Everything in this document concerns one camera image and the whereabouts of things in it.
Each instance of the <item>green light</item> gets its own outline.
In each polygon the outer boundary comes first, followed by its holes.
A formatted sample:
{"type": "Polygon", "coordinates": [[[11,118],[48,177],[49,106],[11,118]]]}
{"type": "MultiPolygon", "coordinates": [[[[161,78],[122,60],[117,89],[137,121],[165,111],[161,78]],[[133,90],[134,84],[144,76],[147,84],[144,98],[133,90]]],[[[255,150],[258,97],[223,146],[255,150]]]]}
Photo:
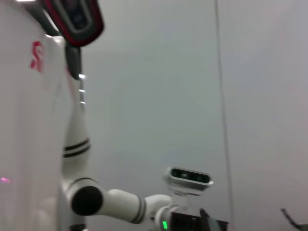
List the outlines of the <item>green light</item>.
{"type": "Polygon", "coordinates": [[[167,222],[163,221],[163,226],[164,226],[164,229],[165,229],[165,230],[168,229],[167,222]]]}

